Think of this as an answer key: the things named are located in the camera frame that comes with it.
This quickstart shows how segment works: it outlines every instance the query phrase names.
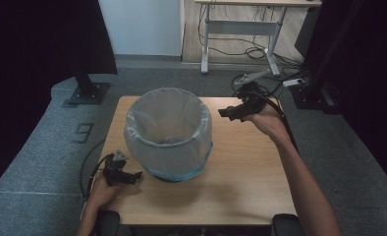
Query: forearm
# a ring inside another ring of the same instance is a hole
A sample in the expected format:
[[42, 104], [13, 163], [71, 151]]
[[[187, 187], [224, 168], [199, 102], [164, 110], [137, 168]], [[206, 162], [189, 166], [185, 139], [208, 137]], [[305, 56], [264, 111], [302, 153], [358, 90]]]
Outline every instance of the forearm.
[[95, 225], [97, 214], [98, 206], [86, 203], [83, 208], [80, 229], [77, 233], [78, 236], [88, 236], [90, 234]]
[[289, 137], [272, 138], [289, 182], [305, 235], [341, 235], [335, 213]]

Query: white wall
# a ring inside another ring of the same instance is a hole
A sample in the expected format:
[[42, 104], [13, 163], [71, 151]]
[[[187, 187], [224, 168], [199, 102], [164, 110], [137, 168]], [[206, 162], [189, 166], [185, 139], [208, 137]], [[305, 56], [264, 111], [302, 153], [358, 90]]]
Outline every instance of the white wall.
[[181, 56], [183, 0], [99, 0], [114, 54]]

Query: human arm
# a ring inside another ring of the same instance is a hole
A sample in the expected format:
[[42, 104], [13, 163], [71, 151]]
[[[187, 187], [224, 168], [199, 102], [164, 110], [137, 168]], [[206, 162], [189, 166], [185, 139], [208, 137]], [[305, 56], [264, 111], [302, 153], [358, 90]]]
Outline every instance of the human arm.
[[78, 236], [88, 236], [91, 233], [99, 209], [114, 197], [118, 188], [120, 187], [109, 186], [104, 175], [98, 171], [93, 181], [91, 195], [83, 207], [81, 224], [77, 232]]
[[341, 235], [332, 206], [293, 146], [277, 112], [266, 105], [259, 114], [245, 120], [269, 136], [278, 149], [305, 235]]

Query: black curtain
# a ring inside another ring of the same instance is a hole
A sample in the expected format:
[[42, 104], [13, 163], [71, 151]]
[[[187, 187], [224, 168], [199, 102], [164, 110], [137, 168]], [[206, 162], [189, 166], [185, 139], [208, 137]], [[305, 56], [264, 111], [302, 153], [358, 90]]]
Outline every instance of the black curtain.
[[77, 73], [117, 74], [96, 0], [0, 0], [0, 176]]
[[324, 1], [305, 61], [387, 173], [387, 1]]

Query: table surface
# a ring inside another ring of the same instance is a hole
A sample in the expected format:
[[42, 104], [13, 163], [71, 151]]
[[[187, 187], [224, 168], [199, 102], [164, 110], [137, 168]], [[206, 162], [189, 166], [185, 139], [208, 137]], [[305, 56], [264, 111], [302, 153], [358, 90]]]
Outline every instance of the table surface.
[[238, 105], [234, 97], [201, 97], [212, 115], [213, 150], [201, 174], [168, 183], [143, 170], [124, 140], [127, 111], [137, 96], [121, 97], [101, 154], [117, 149], [130, 159], [124, 171], [143, 171], [106, 207], [123, 224], [267, 225], [276, 213], [294, 213], [279, 154], [251, 122], [221, 118], [218, 109]]
[[195, 0], [199, 4], [239, 5], [239, 6], [280, 6], [280, 7], [320, 7], [320, 0]]

